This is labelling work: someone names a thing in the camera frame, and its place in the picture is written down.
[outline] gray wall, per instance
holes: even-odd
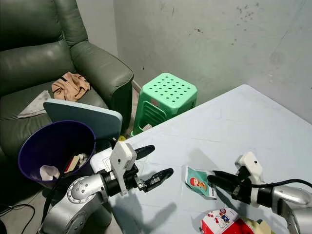
[[[312,122],[312,1],[115,0],[118,55],[143,85],[162,72],[198,104],[248,83]]]
[[[117,56],[113,0],[77,0],[89,41]]]

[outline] table surface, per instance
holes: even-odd
[[[212,200],[191,191],[183,166],[235,173],[234,161],[248,151],[262,164],[265,182],[290,178],[312,181],[312,125],[248,85],[241,85],[165,123],[127,140],[133,148],[155,145],[155,151],[136,162],[139,176],[173,168],[161,186],[144,193],[130,190],[110,198],[124,233],[200,233],[206,213],[231,207],[242,216],[263,219],[278,233],[286,221],[266,207],[234,201],[223,190]],[[110,150],[93,156],[94,171],[105,167]],[[292,184],[308,190],[305,185]]]

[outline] red and white packaging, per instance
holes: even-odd
[[[203,234],[254,234],[231,208],[209,212],[200,222]]]

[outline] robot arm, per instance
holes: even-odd
[[[153,145],[134,150],[130,144],[117,142],[110,156],[112,170],[98,172],[75,180],[66,195],[47,214],[39,234],[80,233],[85,222],[109,196],[124,195],[127,190],[138,187],[144,192],[159,186],[173,174],[168,168],[144,181],[137,177],[135,160],[147,156]]]
[[[311,193],[290,186],[264,184],[262,167],[251,152],[240,156],[235,165],[238,168],[236,175],[214,171],[215,175],[209,175],[208,181],[230,193],[235,200],[271,208],[285,218],[291,234],[311,233]]]

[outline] purple trash can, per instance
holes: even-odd
[[[72,174],[88,176],[92,174],[90,158],[95,151],[95,139],[92,129],[84,123],[73,120],[51,123],[25,141],[19,151],[19,169],[28,179],[52,188],[57,180],[42,181],[40,167],[55,166],[61,173],[70,157],[86,153],[88,160]]]

